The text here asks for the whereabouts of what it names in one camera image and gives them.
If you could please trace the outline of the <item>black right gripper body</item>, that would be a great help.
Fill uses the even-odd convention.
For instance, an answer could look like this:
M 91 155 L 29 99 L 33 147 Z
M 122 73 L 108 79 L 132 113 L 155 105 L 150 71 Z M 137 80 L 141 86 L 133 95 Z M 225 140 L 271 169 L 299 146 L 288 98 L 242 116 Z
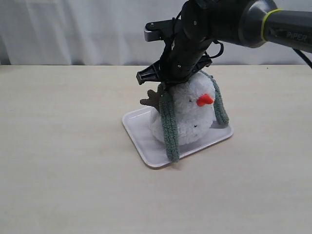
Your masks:
M 137 72 L 140 85 L 145 82 L 184 83 L 193 74 L 212 64 L 212 58 L 206 50 L 211 43 L 218 42 L 209 37 L 205 19 L 183 16 L 173 20 L 173 34 L 163 40 L 165 48 L 160 59 Z

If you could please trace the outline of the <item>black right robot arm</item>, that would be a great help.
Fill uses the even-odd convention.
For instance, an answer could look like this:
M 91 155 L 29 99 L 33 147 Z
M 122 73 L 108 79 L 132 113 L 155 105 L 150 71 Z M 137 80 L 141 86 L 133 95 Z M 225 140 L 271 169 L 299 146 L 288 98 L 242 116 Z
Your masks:
M 179 14 L 147 23 L 147 42 L 165 43 L 159 60 L 138 71 L 139 84 L 180 84 L 212 64 L 212 43 L 258 48 L 266 42 L 294 50 L 312 50 L 312 14 L 282 10 L 272 0 L 189 0 Z

